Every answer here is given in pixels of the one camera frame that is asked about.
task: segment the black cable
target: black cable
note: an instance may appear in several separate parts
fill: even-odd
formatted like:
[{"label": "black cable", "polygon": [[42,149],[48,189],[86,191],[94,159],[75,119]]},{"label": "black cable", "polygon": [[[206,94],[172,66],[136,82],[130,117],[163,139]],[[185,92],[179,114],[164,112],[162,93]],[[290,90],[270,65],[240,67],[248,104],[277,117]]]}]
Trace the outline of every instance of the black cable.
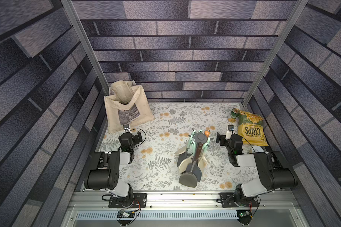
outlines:
[{"label": "black cable", "polygon": [[138,129],[138,130],[143,131],[143,133],[145,134],[145,138],[144,138],[143,142],[141,142],[138,146],[135,146],[135,147],[133,147],[133,148],[126,149],[126,150],[124,150],[123,152],[126,152],[126,151],[128,151],[128,150],[137,148],[137,147],[139,147],[140,145],[142,145],[142,143],[144,143],[144,141],[146,140],[146,133],[145,133],[144,130],[142,130],[142,129]]},{"label": "black cable", "polygon": [[231,199],[234,195],[235,195],[235,193],[232,194],[231,196],[229,196],[229,197],[226,198],[226,199],[216,199],[216,202],[218,202],[218,203],[224,203],[224,202],[226,202],[227,200]]},{"label": "black cable", "polygon": [[251,145],[251,143],[247,140],[247,139],[245,139],[244,137],[242,137],[244,140],[246,140],[246,142],[248,142],[249,144],[250,144],[250,146],[251,146],[251,148],[254,150],[254,148],[253,148],[253,146]]},{"label": "black cable", "polygon": [[104,199],[104,196],[112,196],[112,194],[104,194],[104,195],[102,195],[102,197],[101,197],[101,199],[102,199],[103,201],[110,201],[111,199]]},{"label": "black cable", "polygon": [[259,205],[258,205],[258,207],[256,208],[256,210],[255,210],[254,214],[252,214],[252,215],[251,215],[251,220],[250,220],[250,222],[253,220],[253,218],[254,218],[254,216],[255,216],[255,214],[256,214],[256,212],[258,211],[258,209],[259,209],[259,206],[260,206],[261,198],[260,198],[259,196],[257,196],[257,198],[259,198],[259,199],[260,199],[260,200],[259,200]]},{"label": "black cable", "polygon": [[273,166],[272,164],[270,163],[270,160],[269,160],[269,157],[268,155],[264,152],[265,156],[267,157],[267,160],[268,160],[268,163],[269,163],[269,166],[270,166],[270,169],[272,169],[272,175],[273,175],[273,182],[275,183],[275,177],[274,177],[274,171],[273,171]]}]

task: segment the aluminum frame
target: aluminum frame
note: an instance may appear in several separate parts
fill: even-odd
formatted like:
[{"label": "aluminum frame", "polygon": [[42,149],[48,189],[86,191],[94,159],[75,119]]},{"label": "aluminum frame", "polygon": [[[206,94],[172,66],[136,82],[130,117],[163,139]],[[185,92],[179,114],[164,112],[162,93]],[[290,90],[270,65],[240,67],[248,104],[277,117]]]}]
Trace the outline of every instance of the aluminum frame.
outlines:
[{"label": "aluminum frame", "polygon": [[[147,193],[146,207],[142,210],[155,211],[227,211],[227,210],[248,210],[244,208],[223,208],[216,202],[220,198],[221,191],[134,191]],[[62,223],[63,227],[74,225],[76,216],[81,211],[115,211],[116,208],[108,208],[108,202],[103,201],[101,191],[75,192],[69,202],[67,211]],[[307,227],[308,224],[303,216],[299,204],[291,191],[275,191],[260,195],[261,203],[259,209],[286,209],[295,218],[298,227]]]},{"label": "aluminum frame", "polygon": [[71,0],[61,0],[64,10],[66,11],[69,20],[71,21],[75,32],[78,35],[78,38],[81,41],[83,49],[85,50],[93,69],[97,75],[97,78],[100,80],[100,83],[104,89],[105,95],[109,95],[109,84],[105,78],[104,72],[101,69],[100,63],[96,58],[95,52],[91,46],[90,40],[87,37],[85,29],[82,26],[80,18],[77,15],[76,10],[74,9],[73,3]]},{"label": "aluminum frame", "polygon": [[304,7],[307,5],[308,0],[298,0],[295,4],[290,16],[286,20],[286,23],[284,25],[284,28],[280,32],[280,34],[277,37],[277,40],[275,41],[272,49],[270,50],[267,58],[263,62],[258,74],[255,77],[255,80],[251,84],[248,92],[245,95],[245,98],[242,101],[243,106],[247,106],[249,103],[251,97],[253,96],[255,90],[258,88],[258,85],[263,78],[263,76],[267,73],[270,64],[272,63],[273,59],[277,55],[279,49],[282,47],[282,44],[284,43],[286,37],[291,32],[291,29],[293,28],[294,24],[296,23],[299,15],[302,13]]}]

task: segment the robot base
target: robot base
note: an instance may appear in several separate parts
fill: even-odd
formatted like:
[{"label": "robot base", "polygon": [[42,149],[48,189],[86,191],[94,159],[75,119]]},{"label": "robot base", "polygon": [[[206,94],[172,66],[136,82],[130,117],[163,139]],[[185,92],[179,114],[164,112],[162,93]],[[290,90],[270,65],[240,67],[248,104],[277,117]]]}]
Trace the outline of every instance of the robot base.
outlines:
[{"label": "robot base", "polygon": [[129,192],[126,197],[110,197],[109,208],[127,208],[134,202],[133,208],[138,208],[139,204],[135,200],[139,201],[140,207],[146,207],[146,193],[133,193],[133,189],[129,184]]},{"label": "robot base", "polygon": [[[232,193],[220,193],[221,199],[227,199]],[[241,184],[238,184],[234,191],[234,196],[228,201],[222,203],[222,207],[245,207],[250,202],[253,207],[258,207],[259,202],[255,200],[256,197],[245,197],[241,190]]]}]

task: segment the brick wallpaper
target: brick wallpaper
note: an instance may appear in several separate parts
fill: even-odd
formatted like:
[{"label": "brick wallpaper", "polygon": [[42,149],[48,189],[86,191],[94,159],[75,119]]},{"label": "brick wallpaper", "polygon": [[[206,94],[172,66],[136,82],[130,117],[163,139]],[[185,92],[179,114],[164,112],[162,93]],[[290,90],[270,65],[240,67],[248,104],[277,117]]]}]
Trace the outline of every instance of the brick wallpaper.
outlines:
[{"label": "brick wallpaper", "polygon": [[104,95],[59,0],[0,1],[0,226],[60,226]]},{"label": "brick wallpaper", "polygon": [[248,107],[295,169],[310,226],[341,226],[341,0],[309,0]]},{"label": "brick wallpaper", "polygon": [[107,81],[149,102],[240,102],[295,3],[73,1]]}]

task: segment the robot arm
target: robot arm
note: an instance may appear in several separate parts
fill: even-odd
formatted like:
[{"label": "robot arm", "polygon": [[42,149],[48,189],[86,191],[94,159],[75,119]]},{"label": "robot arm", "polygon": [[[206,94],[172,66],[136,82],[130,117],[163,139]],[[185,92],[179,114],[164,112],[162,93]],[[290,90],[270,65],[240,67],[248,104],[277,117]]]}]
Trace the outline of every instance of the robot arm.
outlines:
[{"label": "robot arm", "polygon": [[111,152],[110,154],[95,152],[86,173],[85,188],[103,190],[114,197],[127,197],[129,185],[119,180],[119,165],[127,164],[129,161],[130,156],[126,152]]},{"label": "robot arm", "polygon": [[235,200],[256,197],[277,188],[295,187],[297,175],[280,152],[257,152],[235,156],[236,165],[256,167],[258,177],[236,186]]},{"label": "robot arm", "polygon": [[230,139],[226,139],[225,135],[217,133],[216,143],[227,148],[229,161],[233,166],[257,168],[259,175],[257,178],[236,186],[233,200],[238,206],[243,207],[256,196],[277,188],[297,185],[297,175],[280,152],[244,154],[242,137],[237,134],[232,134]]},{"label": "robot arm", "polygon": [[127,207],[134,199],[131,185],[119,180],[119,167],[122,164],[132,163],[133,148],[143,140],[140,132],[137,135],[129,132],[129,125],[124,125],[124,130],[125,133],[119,136],[121,146],[118,151],[95,152],[91,155],[84,181],[87,189],[101,190],[111,194],[109,200],[102,198],[110,201],[109,207],[113,204]]}]

